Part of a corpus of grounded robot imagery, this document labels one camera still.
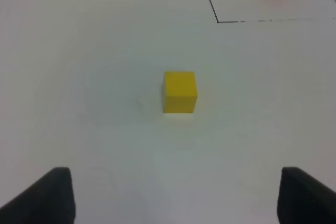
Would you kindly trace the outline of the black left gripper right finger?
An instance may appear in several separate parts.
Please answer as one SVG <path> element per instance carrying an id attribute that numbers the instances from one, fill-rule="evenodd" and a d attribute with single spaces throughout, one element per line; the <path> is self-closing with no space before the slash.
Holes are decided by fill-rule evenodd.
<path id="1" fill-rule="evenodd" d="M 297 167 L 284 167 L 277 216 L 279 223 L 335 223 L 335 192 Z"/>

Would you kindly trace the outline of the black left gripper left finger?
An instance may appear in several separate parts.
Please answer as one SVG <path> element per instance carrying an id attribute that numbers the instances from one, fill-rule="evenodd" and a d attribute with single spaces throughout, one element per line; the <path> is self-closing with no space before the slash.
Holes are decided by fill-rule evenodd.
<path id="1" fill-rule="evenodd" d="M 74 223 L 71 171 L 55 167 L 1 207 L 1 223 Z"/>

